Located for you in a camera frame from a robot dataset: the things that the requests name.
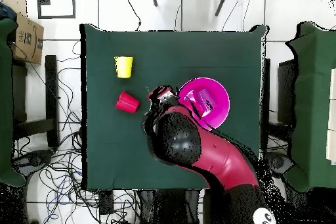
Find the logo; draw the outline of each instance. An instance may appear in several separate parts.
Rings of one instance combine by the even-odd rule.
[[[253,213],[254,224],[276,224],[272,213],[265,208],[259,208]]]

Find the plastic cup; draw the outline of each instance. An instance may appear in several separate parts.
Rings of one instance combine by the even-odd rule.
[[[117,103],[115,104],[115,107],[117,109],[129,112],[129,113],[135,113],[135,111],[137,111],[138,106],[139,106],[139,101],[135,99],[134,97],[128,95],[124,91],[121,92],[119,99]]]
[[[114,57],[115,71],[118,78],[130,78],[133,57]]]

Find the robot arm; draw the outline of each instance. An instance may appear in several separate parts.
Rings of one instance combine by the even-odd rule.
[[[216,182],[207,176],[215,176],[226,215],[221,224],[276,223],[254,169],[240,148],[200,127],[167,86],[158,87],[149,98],[151,111],[142,126],[152,154],[166,164],[202,174],[211,188]]]

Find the red cup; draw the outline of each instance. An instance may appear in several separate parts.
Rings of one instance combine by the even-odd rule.
[[[137,111],[138,106],[139,106],[139,101],[135,99],[134,97],[128,95],[124,91],[121,92],[119,99],[117,103],[115,104],[115,107],[117,109],[129,112],[129,113],[135,113],[135,111]]]

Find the green tablecloth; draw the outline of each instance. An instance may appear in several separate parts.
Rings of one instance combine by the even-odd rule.
[[[252,32],[103,32],[85,25],[87,69],[87,189],[206,187],[203,177],[154,160],[140,123],[148,90],[181,87],[196,77],[221,82],[230,112],[219,131],[259,154],[261,37]],[[115,56],[132,56],[129,79],[119,79]],[[122,91],[140,101],[135,114],[115,109]]]
[[[11,166],[13,152],[13,95],[12,52],[7,36],[18,24],[6,18],[0,20],[0,182],[20,187],[26,183],[22,175]]]
[[[299,25],[287,42],[299,65],[295,82],[295,117],[291,156],[295,162],[285,178],[296,190],[336,188],[336,166],[326,159],[331,69],[336,68],[336,31],[315,24]]]

